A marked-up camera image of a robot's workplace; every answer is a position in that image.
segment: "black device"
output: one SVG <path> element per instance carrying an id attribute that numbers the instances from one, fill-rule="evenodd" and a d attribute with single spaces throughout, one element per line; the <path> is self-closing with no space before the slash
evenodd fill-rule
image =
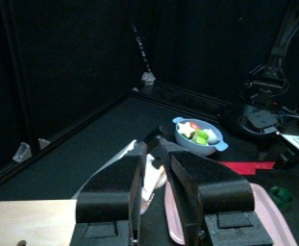
<path id="1" fill-rule="evenodd" d="M 184 245 L 272 245 L 253 211 L 248 181 L 216 161 L 193 155 L 164 138 L 156 140 Z M 138 212 L 145 155 L 145 143 L 136 143 L 133 150 L 85 183 L 77 198 L 72 246 L 142 245 Z"/>

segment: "black cable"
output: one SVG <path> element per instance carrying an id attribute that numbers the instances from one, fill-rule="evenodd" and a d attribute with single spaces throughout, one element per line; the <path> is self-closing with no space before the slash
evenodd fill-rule
<path id="1" fill-rule="evenodd" d="M 299 120 L 299 115 L 293 115 L 293 114 L 276 114 L 276 116 L 279 117 L 287 117 L 287 118 L 293 118 Z"/>
<path id="2" fill-rule="evenodd" d="M 251 135 L 257 135 L 257 136 L 268 135 L 268 134 L 264 134 L 263 132 L 257 133 L 257 132 L 255 132 L 253 130 L 251 130 L 251 129 L 244 125 L 244 123 L 241 122 L 245 118 L 247 118 L 245 115 L 241 115 L 241 116 L 237 117 L 237 124 L 239 124 L 239 126 L 241 127 L 241 129 L 245 130 L 245 132 L 249 133 Z"/>

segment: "green object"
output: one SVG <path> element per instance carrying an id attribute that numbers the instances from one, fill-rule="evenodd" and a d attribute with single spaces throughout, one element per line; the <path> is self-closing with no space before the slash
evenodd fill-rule
<path id="1" fill-rule="evenodd" d="M 196 130 L 195 135 L 196 137 L 204 138 L 205 140 L 208 139 L 208 135 L 203 130 Z"/>
<path id="2" fill-rule="evenodd" d="M 207 145 L 207 139 L 197 136 L 195 138 L 195 143 L 201 144 L 201 145 Z"/>
<path id="3" fill-rule="evenodd" d="M 272 187 L 268 195 L 279 209 L 288 209 L 292 202 L 292 194 L 281 187 Z"/>

